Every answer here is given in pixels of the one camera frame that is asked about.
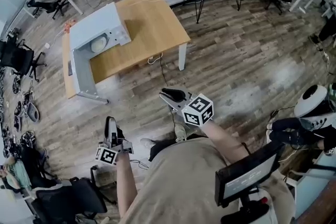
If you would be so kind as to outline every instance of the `pants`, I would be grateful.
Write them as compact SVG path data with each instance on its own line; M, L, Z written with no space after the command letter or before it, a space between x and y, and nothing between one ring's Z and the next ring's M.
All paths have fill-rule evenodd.
M322 28L319 38L321 41L326 40L329 36L336 34L336 17L332 15Z
M191 140L191 139L195 139L195 138L199 138L199 137L204 137L204 136L200 136L198 134L192 134L192 135L189 135L187 137L187 140ZM179 142L176 142L175 139L166 139L166 140L162 140L162 141L158 141L154 146L152 146L151 148L151 154L150 154L150 157L149 157L149 161L151 162L155 156L157 156L157 154L164 150L166 147L169 147L173 144L176 144L176 143L179 143Z
M21 161L23 162L28 177L31 182L32 188L50 188L56 183L53 180L42 177L40 168L38 165L40 154L37 150L34 150L27 146L21 148Z
M272 141L278 141L288 145L313 145L320 141L321 137L314 135L313 132L304 129L297 118L287 118L275 121L272 124L272 132L269 138Z

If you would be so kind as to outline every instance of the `wooden tabletop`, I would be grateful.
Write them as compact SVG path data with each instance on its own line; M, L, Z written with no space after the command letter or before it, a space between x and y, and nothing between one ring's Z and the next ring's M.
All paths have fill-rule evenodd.
M90 60L95 83L151 56L190 41L190 37L165 0L122 0L116 3L131 42L116 45ZM75 95L68 76L69 35L63 36L63 71L67 97Z

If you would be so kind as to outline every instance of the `wooden floor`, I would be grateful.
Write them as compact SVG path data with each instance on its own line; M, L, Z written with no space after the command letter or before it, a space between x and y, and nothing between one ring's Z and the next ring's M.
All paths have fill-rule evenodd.
M165 86L159 61L146 62L97 85L99 95L110 100L108 105L83 99L67 100L62 76L61 38L54 37L69 19L81 19L111 1L75 0L85 11L80 16L69 6L65 16L55 21L43 13L38 19L23 24L23 37L37 53L46 53L48 67L39 70L40 83L33 82L35 104L41 120L33 124L23 121L23 131L34 130L38 144L49 153L49 165L61 178L88 176L93 165L97 143L103 139L106 116L116 118L125 137L134 145L133 159L146 162L148 151L139 140L143 137L162 139L173 130L167 106L158 93ZM178 69L177 49L163 55L163 70L168 84L186 86L214 101L215 121L229 133L245 141L252 151L265 141L265 126L274 109L294 106L298 97L314 83L325 84L326 66L321 54L308 40L324 24L321 11L312 5L307 14L284 12L281 16L271 5L264 9L263 0L245 0L241 10L235 0L206 0L199 24L195 23L194 4L173 11L191 37L187 49L186 68ZM21 95L12 93L13 77L6 71L5 124L15 133L13 113ZM23 81L27 91L30 79ZM279 117L289 115L284 110ZM114 168L102 168L100 184L115 179ZM137 187L145 170L134 164ZM109 206L106 214L118 222L118 212Z

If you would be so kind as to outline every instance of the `beige t-shirt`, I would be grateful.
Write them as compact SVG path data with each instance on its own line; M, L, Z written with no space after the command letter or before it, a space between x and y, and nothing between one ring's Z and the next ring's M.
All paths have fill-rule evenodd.
M208 138L196 138L162 150L152 161L131 207L120 223L212 224L238 211L238 200L228 207L215 202L215 172L225 167ZM279 224L294 216L294 199L275 171L262 184L273 199Z

